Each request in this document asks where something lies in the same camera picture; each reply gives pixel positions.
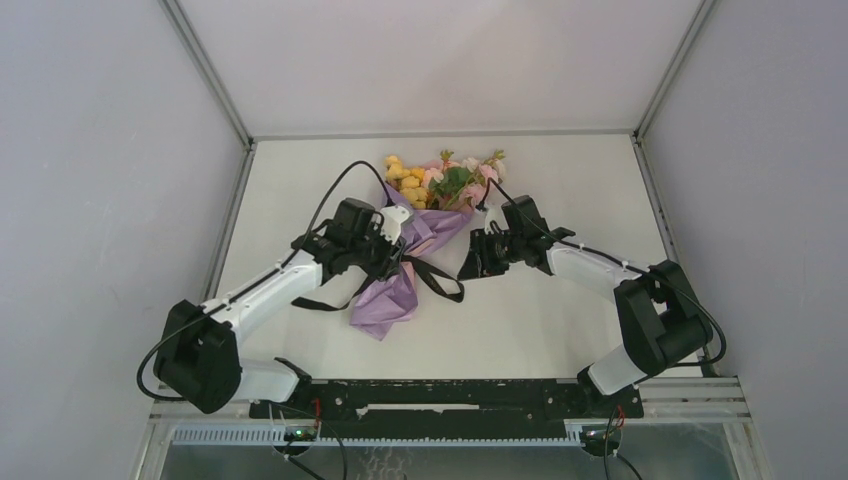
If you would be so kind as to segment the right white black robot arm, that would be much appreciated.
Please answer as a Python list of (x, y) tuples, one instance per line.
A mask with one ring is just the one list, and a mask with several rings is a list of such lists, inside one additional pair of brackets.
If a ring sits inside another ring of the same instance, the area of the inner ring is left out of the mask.
[(567, 228), (549, 228), (527, 195), (504, 203), (502, 213), (505, 228), (488, 217), (484, 227), (471, 231), (459, 280), (500, 276), (523, 263), (575, 282), (615, 307), (620, 346), (577, 376), (579, 406), (587, 414), (605, 415), (620, 391), (689, 365), (689, 356), (713, 340), (714, 322), (679, 264), (664, 260), (639, 268), (588, 247)]

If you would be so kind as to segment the purple pink wrapping paper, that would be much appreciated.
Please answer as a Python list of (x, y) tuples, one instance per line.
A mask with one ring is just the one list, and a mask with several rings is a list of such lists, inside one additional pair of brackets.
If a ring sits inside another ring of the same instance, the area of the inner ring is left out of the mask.
[(464, 288), (447, 292), (441, 279), (455, 277), (432, 264), (424, 257), (452, 240), (472, 219), (467, 212), (415, 210), (414, 219), (403, 228), (406, 251), (399, 272), (385, 281), (370, 284), (355, 300), (350, 325), (376, 340), (382, 340), (397, 323), (413, 318), (419, 305), (416, 281), (422, 280), (438, 296), (460, 303)]

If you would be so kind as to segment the fake flower bouquet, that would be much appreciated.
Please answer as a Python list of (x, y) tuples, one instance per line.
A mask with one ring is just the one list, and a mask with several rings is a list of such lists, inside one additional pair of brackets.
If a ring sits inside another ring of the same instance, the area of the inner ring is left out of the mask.
[(414, 209), (470, 212), (483, 209), (489, 194), (505, 177), (506, 155), (496, 149), (484, 159), (454, 159), (442, 150), (425, 165), (407, 167), (397, 155), (384, 159), (385, 180)]

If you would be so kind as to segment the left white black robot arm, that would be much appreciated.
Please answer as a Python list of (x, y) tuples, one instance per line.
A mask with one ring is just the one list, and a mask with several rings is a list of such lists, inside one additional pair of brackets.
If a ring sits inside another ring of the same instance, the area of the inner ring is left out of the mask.
[(188, 402), (204, 414), (232, 401), (268, 401), (290, 417), (311, 407), (306, 375), (281, 359), (254, 360), (241, 346), (283, 307), (305, 305), (306, 294), (349, 268), (367, 280), (396, 274), (405, 250), (403, 229), (411, 208), (388, 203), (377, 209), (344, 199), (332, 218), (311, 224), (291, 250), (269, 269), (218, 298), (195, 305), (183, 300), (167, 316), (161, 340), (141, 364), (173, 390), (173, 402)]

